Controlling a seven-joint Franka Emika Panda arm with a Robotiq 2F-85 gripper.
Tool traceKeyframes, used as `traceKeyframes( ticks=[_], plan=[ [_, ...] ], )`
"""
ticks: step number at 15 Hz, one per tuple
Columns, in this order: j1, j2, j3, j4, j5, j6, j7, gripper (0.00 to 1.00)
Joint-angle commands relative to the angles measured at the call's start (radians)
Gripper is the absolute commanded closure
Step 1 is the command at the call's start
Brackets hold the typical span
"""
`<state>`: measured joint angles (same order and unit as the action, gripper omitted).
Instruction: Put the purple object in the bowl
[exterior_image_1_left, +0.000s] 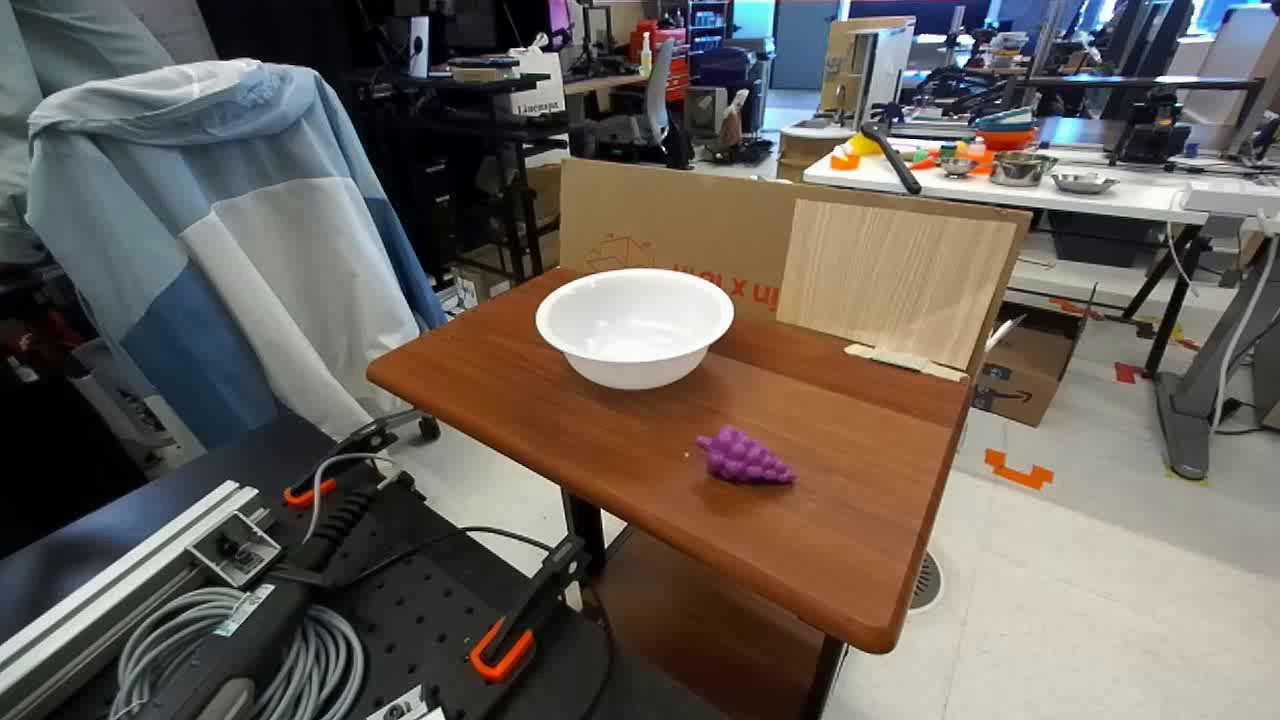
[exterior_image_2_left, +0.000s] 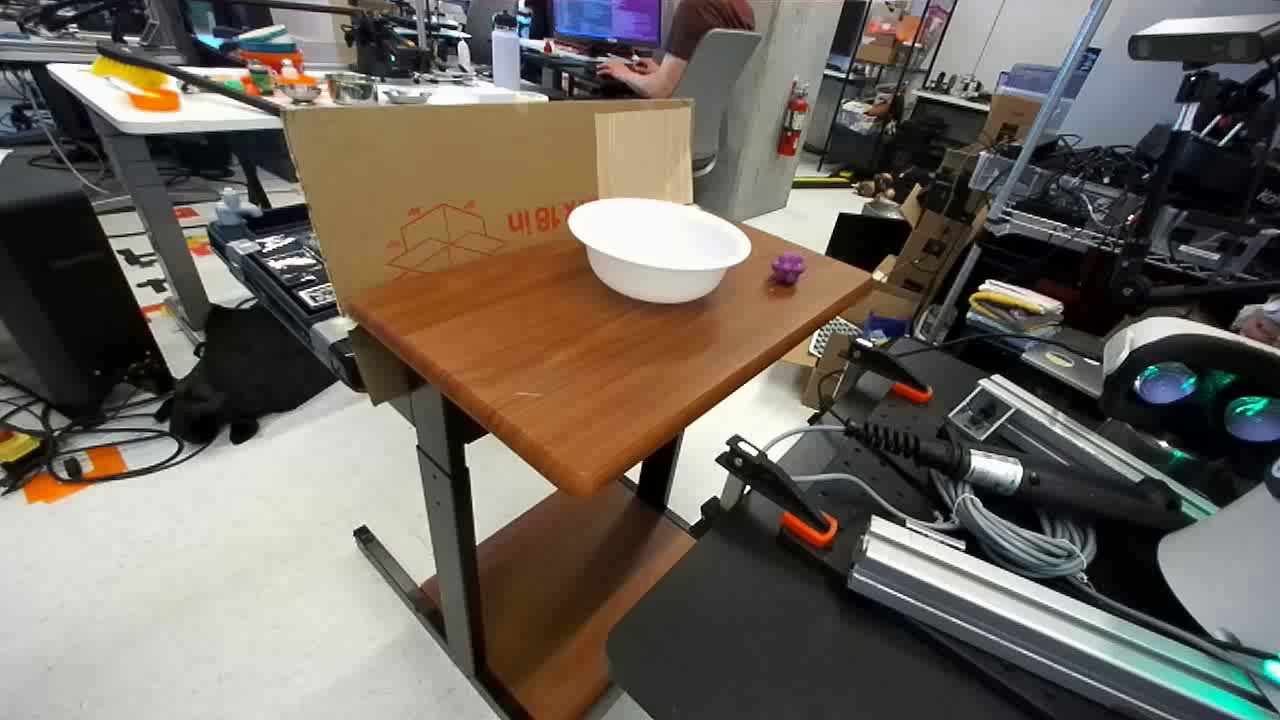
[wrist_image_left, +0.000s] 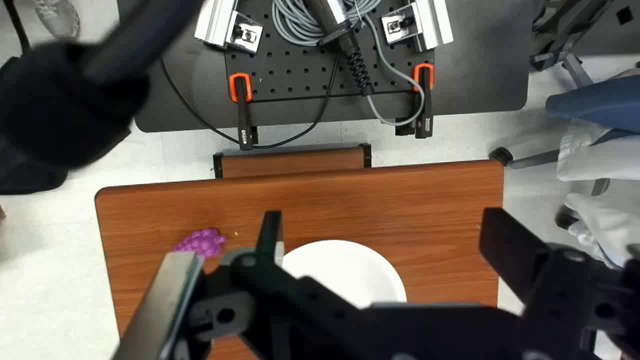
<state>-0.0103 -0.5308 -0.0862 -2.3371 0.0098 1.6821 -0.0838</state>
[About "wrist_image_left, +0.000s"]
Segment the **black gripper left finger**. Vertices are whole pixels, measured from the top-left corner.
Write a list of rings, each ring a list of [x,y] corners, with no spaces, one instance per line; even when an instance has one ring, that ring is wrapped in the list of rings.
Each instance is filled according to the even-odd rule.
[[[283,240],[282,240],[282,213],[268,211],[262,218],[256,258],[259,265],[282,265],[283,258]]]

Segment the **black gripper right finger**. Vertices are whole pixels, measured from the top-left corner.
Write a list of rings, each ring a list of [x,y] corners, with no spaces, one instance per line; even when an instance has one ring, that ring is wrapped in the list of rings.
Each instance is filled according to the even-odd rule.
[[[484,211],[478,248],[522,303],[549,257],[549,248],[504,209]]]

